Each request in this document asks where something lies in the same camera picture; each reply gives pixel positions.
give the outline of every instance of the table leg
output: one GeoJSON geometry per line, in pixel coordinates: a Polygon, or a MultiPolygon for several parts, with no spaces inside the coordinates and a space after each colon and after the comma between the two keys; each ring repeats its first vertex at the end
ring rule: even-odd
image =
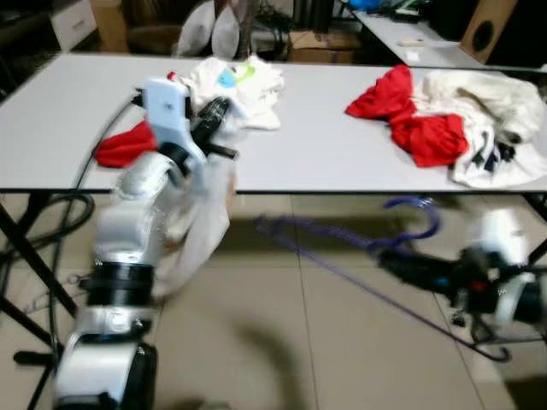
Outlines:
{"type": "Polygon", "coordinates": [[[12,302],[3,296],[0,296],[0,306],[2,310],[19,325],[23,326],[30,333],[32,333],[40,341],[44,342],[48,346],[50,345],[50,334],[42,329],[36,322],[26,316],[21,310],[19,310],[12,302]]]}
{"type": "MultiPolygon", "coordinates": [[[[30,231],[32,225],[40,215],[40,212],[42,212],[47,205],[50,198],[51,194],[49,192],[33,192],[28,196],[26,211],[19,221],[17,221],[17,225],[24,235],[30,231]]],[[[0,295],[2,296],[6,296],[6,290],[8,289],[9,283],[9,272],[13,262],[14,258],[9,255],[5,257],[0,266],[0,295]]]]}
{"type": "MultiPolygon", "coordinates": [[[[536,214],[547,222],[547,194],[523,194],[522,196],[533,210],[536,211],[536,214]]],[[[547,239],[528,256],[528,263],[535,265],[545,254],[547,254],[547,239]]]]}
{"type": "Polygon", "coordinates": [[[72,317],[75,317],[78,310],[76,303],[56,280],[53,272],[42,261],[42,258],[40,258],[36,250],[28,242],[23,232],[21,232],[20,227],[11,219],[11,216],[9,216],[2,204],[0,204],[0,230],[3,231],[6,238],[21,254],[42,282],[53,292],[55,298],[67,309],[72,317]]]}

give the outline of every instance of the black cable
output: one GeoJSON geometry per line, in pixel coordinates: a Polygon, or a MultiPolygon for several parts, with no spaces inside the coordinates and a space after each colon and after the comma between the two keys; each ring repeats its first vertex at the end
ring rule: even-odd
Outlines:
{"type": "MultiPolygon", "coordinates": [[[[93,158],[95,157],[95,154],[97,152],[97,149],[100,143],[112,132],[112,129],[114,128],[115,124],[118,122],[120,117],[123,114],[125,114],[125,112],[132,106],[132,100],[133,100],[133,97],[127,100],[126,102],[124,102],[123,105],[114,113],[114,115],[110,117],[106,126],[98,134],[97,141],[94,143],[93,149],[91,150],[91,153],[87,157],[87,161],[81,166],[79,170],[78,178],[76,179],[76,183],[74,184],[74,187],[71,189],[69,194],[65,195],[65,197],[68,200],[68,205],[65,208],[65,212],[62,216],[60,227],[57,230],[55,235],[56,247],[55,247],[53,259],[51,262],[51,271],[53,272],[53,278],[51,278],[52,282],[56,279],[57,269],[59,267],[59,261],[61,259],[61,252],[62,252],[63,238],[64,238],[64,235],[62,233],[67,228],[68,218],[70,216],[70,213],[72,212],[75,197],[78,195],[78,190],[81,187],[82,182],[84,181],[84,178],[87,174],[89,166],[91,165],[91,162],[93,161],[93,158]]],[[[48,311],[49,311],[48,316],[49,316],[49,322],[50,322],[51,349],[52,349],[52,355],[53,355],[52,363],[53,363],[54,372],[56,372],[57,365],[59,362],[59,350],[58,350],[59,337],[58,337],[57,329],[56,329],[55,295],[51,291],[49,292],[48,311]]]]}
{"type": "MultiPolygon", "coordinates": [[[[77,231],[93,215],[93,211],[95,209],[95,203],[93,201],[93,198],[89,195],[79,193],[79,189],[84,181],[84,177],[87,174],[89,166],[91,165],[91,162],[95,157],[97,149],[100,143],[112,132],[112,129],[114,128],[120,117],[132,106],[132,103],[138,102],[139,96],[132,97],[128,101],[124,102],[123,105],[115,112],[115,114],[110,117],[109,121],[98,134],[97,140],[94,142],[91,153],[87,157],[86,161],[80,166],[78,178],[75,180],[74,187],[66,194],[53,196],[39,210],[38,215],[36,215],[36,217],[33,219],[32,223],[29,226],[30,230],[32,225],[38,219],[39,215],[43,213],[43,211],[45,211],[47,208],[50,208],[61,202],[67,202],[67,206],[65,207],[65,210],[62,214],[61,222],[57,229],[55,229],[54,231],[42,233],[28,239],[30,244],[37,251],[52,244],[56,246],[53,257],[51,259],[51,271],[53,272],[53,277],[51,278],[51,282],[48,284],[48,287],[51,287],[53,281],[56,279],[57,276],[64,237],[74,231],[77,231]],[[81,214],[76,215],[72,220],[70,220],[70,215],[73,211],[73,206],[75,202],[81,202],[84,205],[84,209],[82,210],[81,214]]],[[[16,252],[16,250],[10,243],[6,243],[3,250],[0,252],[0,291],[2,292],[2,294],[5,294],[5,290],[8,286],[9,270],[11,269],[13,264],[20,258],[21,256],[16,252]]],[[[50,291],[48,291],[48,300],[52,365],[54,370],[56,371],[59,362],[59,336],[56,328],[55,295],[53,295],[53,293],[50,291]]]]}

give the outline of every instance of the background table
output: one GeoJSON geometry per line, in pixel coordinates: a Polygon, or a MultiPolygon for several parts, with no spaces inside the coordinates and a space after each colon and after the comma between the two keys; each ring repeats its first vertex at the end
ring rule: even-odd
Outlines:
{"type": "Polygon", "coordinates": [[[364,11],[356,11],[355,17],[384,43],[397,57],[410,67],[465,68],[473,70],[511,70],[547,73],[547,65],[541,68],[508,66],[486,66],[460,49],[460,42],[447,41],[440,37],[425,22],[412,24],[393,21],[386,17],[370,16],[364,11]],[[421,38],[421,47],[402,47],[403,39],[421,38]],[[412,58],[417,54],[419,60],[412,58]]]}
{"type": "MultiPolygon", "coordinates": [[[[0,191],[68,190],[105,122],[133,87],[199,60],[63,55],[0,108],[0,191]]],[[[383,121],[360,120],[345,107],[388,67],[279,65],[286,89],[277,131],[250,131],[238,142],[237,190],[263,192],[465,192],[446,167],[418,168],[390,139],[383,121]]],[[[415,81],[428,73],[415,69],[415,81]]],[[[132,109],[116,127],[143,117],[132,109]]],[[[547,132],[538,147],[547,151],[547,132]]],[[[93,166],[88,191],[109,191],[119,170],[93,166]]],[[[508,191],[545,191],[547,178],[508,191]]]]}

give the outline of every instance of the crumpled clothing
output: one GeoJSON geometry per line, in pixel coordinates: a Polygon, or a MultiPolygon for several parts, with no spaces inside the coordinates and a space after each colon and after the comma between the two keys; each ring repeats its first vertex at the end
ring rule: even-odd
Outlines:
{"type": "Polygon", "coordinates": [[[102,167],[122,168],[131,165],[145,151],[155,151],[156,148],[154,132],[146,121],[142,121],[129,131],[102,141],[95,159],[102,167]]]}
{"type": "Polygon", "coordinates": [[[452,165],[468,149],[457,115],[413,116],[412,73],[398,65],[346,109],[360,118],[389,120],[391,139],[409,152],[418,167],[452,165]]]}
{"type": "Polygon", "coordinates": [[[231,65],[210,57],[195,67],[188,77],[179,80],[190,89],[191,105],[199,111],[215,97],[230,97],[244,119],[240,128],[276,130],[281,127],[274,105],[285,88],[281,70],[251,56],[231,65]]]}
{"type": "Polygon", "coordinates": [[[418,167],[453,164],[468,150],[459,115],[409,117],[390,125],[391,139],[412,155],[418,167]]]}
{"type": "Polygon", "coordinates": [[[437,70],[415,87],[414,102],[416,115],[457,114],[463,118],[469,150],[452,169],[454,181],[493,189],[523,185],[547,175],[547,161],[532,144],[544,123],[544,104],[534,85],[502,75],[437,70]],[[521,140],[509,156],[506,141],[499,139],[504,131],[521,140]]]}
{"type": "Polygon", "coordinates": [[[370,119],[390,119],[401,114],[411,115],[416,111],[410,99],[412,89],[410,69],[399,64],[352,102],[345,113],[370,119]]]}

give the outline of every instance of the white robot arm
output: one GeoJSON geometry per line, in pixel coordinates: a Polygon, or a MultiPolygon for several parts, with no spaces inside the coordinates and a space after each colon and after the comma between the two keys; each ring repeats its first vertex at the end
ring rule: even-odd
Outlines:
{"type": "Polygon", "coordinates": [[[151,328],[150,295],[169,215],[192,189],[206,189],[207,154],[235,151],[210,138],[230,107],[216,99],[191,134],[187,89],[164,79],[144,89],[146,119],[159,152],[142,154],[119,178],[111,207],[100,216],[96,266],[84,287],[86,306],[76,321],[56,374],[57,410],[149,410],[154,398],[156,349],[142,342],[151,328]]]}

